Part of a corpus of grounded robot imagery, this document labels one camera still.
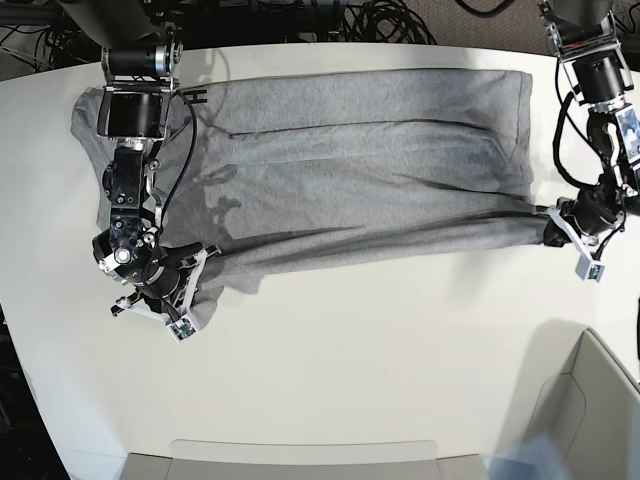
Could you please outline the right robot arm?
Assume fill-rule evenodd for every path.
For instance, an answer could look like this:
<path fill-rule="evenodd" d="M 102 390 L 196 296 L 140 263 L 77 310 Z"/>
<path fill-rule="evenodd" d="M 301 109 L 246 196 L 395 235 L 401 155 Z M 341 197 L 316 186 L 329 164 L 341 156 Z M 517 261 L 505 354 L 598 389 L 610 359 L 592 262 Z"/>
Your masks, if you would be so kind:
<path fill-rule="evenodd" d="M 196 242 L 161 244 L 164 217 L 175 195 L 155 188 L 157 155 L 167 137 L 170 104 L 179 97 L 176 70 L 182 44 L 175 26 L 155 25 L 137 1 L 63 1 L 63 11 L 101 49 L 105 85 L 97 134 L 114 141 L 102 188 L 110 203 L 109 224 L 92 241 L 100 270 L 133 293 L 112 306 L 164 325 L 178 340 L 200 331 L 192 310 L 206 261 L 218 250 Z"/>

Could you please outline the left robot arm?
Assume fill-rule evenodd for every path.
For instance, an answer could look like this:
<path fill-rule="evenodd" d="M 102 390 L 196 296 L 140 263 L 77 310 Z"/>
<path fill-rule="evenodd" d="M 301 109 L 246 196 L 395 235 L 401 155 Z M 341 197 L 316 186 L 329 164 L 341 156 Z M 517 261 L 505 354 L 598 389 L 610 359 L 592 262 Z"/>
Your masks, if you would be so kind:
<path fill-rule="evenodd" d="M 553 161 L 561 177 L 578 191 L 576 199 L 560 201 L 559 218 L 548 228 L 545 241 L 583 246 L 590 240 L 597 248 L 587 257 L 598 261 L 627 218 L 639 212 L 639 114 L 626 98 L 634 82 L 611 2 L 542 1 L 539 10 L 557 67 L 570 87 L 561 101 Z M 594 184 L 577 180 L 560 159 L 564 125 L 574 103 L 588 110 L 585 141 L 602 168 Z"/>

